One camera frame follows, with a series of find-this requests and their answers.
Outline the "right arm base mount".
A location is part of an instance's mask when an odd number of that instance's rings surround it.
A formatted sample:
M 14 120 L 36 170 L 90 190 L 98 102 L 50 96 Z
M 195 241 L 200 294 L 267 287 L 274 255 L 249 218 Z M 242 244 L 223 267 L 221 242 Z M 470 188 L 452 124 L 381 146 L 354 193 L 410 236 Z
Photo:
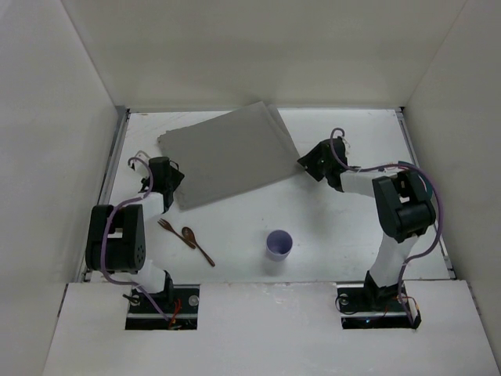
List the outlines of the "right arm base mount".
M 410 329 L 422 323 L 419 305 L 414 297 L 396 292 L 372 301 L 362 285 L 341 285 L 335 305 L 346 330 Z

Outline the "white plate with green rim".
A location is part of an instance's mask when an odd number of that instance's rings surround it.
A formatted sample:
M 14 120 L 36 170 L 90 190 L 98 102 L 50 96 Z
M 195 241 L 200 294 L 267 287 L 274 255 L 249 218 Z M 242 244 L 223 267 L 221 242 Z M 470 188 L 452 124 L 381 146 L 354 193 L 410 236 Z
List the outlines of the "white plate with green rim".
M 398 164 L 399 165 L 403 165 L 405 168 L 409 168 L 409 167 L 415 167 L 414 164 L 410 163 L 410 162 L 407 162 L 407 161 L 398 161 Z M 419 177 L 420 177 L 420 180 L 422 181 L 423 185 L 424 185 L 424 189 L 427 193 L 427 196 L 429 199 L 431 199 L 433 197 L 433 194 L 434 194 L 434 191 L 433 191 L 433 187 L 431 185 L 431 183 L 429 182 L 429 180 L 422 174 L 419 172 Z

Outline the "grey cloth placemat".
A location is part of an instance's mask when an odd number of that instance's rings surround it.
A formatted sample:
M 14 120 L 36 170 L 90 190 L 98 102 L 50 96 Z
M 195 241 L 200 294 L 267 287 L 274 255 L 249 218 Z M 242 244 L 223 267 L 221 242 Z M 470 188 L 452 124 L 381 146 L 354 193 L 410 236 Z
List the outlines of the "grey cloth placemat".
M 300 172 L 278 108 L 263 102 L 166 131 L 160 152 L 184 174 L 175 199 L 186 211 L 277 183 Z

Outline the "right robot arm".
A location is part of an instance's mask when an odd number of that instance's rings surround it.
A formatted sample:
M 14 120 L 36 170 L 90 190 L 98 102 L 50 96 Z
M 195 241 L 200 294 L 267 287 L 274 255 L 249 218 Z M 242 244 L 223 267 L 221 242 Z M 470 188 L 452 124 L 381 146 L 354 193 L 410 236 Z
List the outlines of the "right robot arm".
M 340 136 L 318 143 L 297 162 L 317 182 L 325 179 L 338 192 L 374 199 L 383 236 L 376 260 L 366 273 L 362 305 L 372 311 L 384 307 L 402 291 L 412 248 L 436 219 L 419 172 L 408 164 L 350 166 Z

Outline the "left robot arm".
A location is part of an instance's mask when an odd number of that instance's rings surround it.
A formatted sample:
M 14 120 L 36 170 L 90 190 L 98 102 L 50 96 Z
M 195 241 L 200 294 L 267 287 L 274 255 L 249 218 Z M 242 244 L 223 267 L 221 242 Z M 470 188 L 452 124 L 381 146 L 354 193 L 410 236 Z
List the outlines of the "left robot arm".
M 112 284 L 131 286 L 146 298 L 171 303 L 169 273 L 147 258 L 146 222 L 168 211 L 185 175 L 169 157 L 149 158 L 143 153 L 130 157 L 128 167 L 143 173 L 142 186 L 119 204 L 92 208 L 85 263 Z

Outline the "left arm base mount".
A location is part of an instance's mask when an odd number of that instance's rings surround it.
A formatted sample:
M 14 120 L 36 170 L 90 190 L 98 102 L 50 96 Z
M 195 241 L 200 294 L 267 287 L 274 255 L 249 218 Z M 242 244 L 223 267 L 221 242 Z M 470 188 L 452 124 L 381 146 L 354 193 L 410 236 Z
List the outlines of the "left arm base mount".
M 189 331 L 197 329 L 200 303 L 199 285 L 175 285 L 168 298 L 153 295 L 163 314 L 153 307 L 150 300 L 137 289 L 129 295 L 125 320 L 127 331 Z

